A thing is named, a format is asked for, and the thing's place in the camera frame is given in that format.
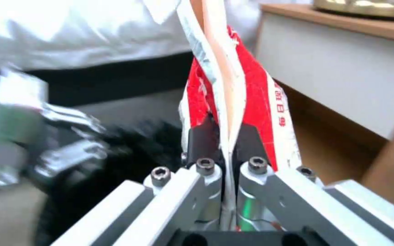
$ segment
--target black fabric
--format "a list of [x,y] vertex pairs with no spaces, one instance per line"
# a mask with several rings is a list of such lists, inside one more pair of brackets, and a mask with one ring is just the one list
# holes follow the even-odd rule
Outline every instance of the black fabric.
[[49,84],[49,102],[99,103],[185,87],[191,52],[68,70],[27,71]]
[[124,180],[142,183],[157,166],[180,168],[181,129],[147,122],[108,129],[105,165],[83,164],[53,186],[39,214],[34,245],[50,245]]

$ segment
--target gray floor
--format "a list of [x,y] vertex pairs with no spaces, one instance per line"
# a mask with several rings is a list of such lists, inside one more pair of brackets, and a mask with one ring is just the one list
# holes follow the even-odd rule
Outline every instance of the gray floor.
[[[180,125],[177,112],[182,90],[80,107],[104,123],[131,125],[162,119]],[[0,246],[31,245],[35,217],[45,195],[27,181],[0,191]]]

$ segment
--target metal bolt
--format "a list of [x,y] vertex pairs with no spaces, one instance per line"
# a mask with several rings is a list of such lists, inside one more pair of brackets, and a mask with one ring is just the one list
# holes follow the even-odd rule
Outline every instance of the metal bolt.
[[188,153],[183,152],[180,155],[180,161],[182,162],[182,165],[186,165],[186,160],[188,159]]
[[156,167],[151,172],[152,183],[154,186],[163,187],[171,179],[171,172],[167,167]]
[[302,175],[307,177],[312,182],[314,182],[314,183],[316,182],[317,175],[310,168],[305,167],[305,166],[300,166],[300,167],[296,168],[296,170],[299,171],[300,173],[302,173]]
[[267,172],[267,161],[259,156],[253,156],[249,160],[249,170],[254,174],[264,174]]
[[196,162],[196,170],[203,176],[211,175],[215,170],[215,162],[211,158],[200,158]]

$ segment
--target metal cylinder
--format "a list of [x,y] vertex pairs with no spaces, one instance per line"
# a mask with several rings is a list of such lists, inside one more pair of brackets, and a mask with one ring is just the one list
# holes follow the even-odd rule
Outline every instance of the metal cylinder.
[[202,176],[214,173],[215,162],[211,158],[200,158],[196,161],[197,172]]
[[154,186],[163,187],[171,179],[171,172],[167,167],[156,167],[150,174]]
[[249,170],[254,174],[264,174],[267,172],[267,161],[259,156],[253,156],[249,160]]
[[299,173],[302,173],[302,175],[304,175],[306,178],[311,180],[313,183],[316,182],[317,174],[313,170],[311,170],[310,168],[305,167],[305,166],[300,166],[300,167],[296,168],[296,170],[299,171]]
[[[208,158],[210,163],[208,163],[208,165],[205,165],[205,168],[201,168],[201,166],[198,165],[198,163],[201,163],[199,162],[199,160],[197,160],[196,164],[190,167],[190,170],[195,170],[200,174],[206,174],[202,174],[202,176],[205,179],[206,191],[208,193],[208,201],[195,222],[195,230],[218,230],[222,201],[221,190],[223,173],[221,168],[216,165],[212,159]],[[211,165],[213,165],[211,167],[212,170],[208,172],[208,169],[210,168],[206,167]]]
[[261,157],[252,157],[240,167],[239,187],[236,201],[237,225],[242,231],[275,231],[273,224],[278,221],[253,194],[256,185],[264,185],[273,170],[267,167],[267,161]]

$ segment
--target metal linkage arm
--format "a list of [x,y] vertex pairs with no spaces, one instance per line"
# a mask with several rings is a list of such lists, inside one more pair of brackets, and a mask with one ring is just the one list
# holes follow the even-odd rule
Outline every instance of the metal linkage arm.
[[178,230],[189,230],[208,201],[204,178],[181,168],[114,243],[167,245]]
[[101,134],[105,130],[98,119],[76,109],[44,103],[41,114],[50,125],[66,128],[75,127],[80,131],[96,134]]
[[394,245],[297,170],[275,174],[256,170],[259,168],[244,163],[239,184],[247,187],[284,229],[312,229],[330,245]]
[[124,181],[52,246],[105,246],[128,228],[153,198],[153,191],[133,181]]
[[324,188],[341,204],[394,242],[394,205],[353,180]]

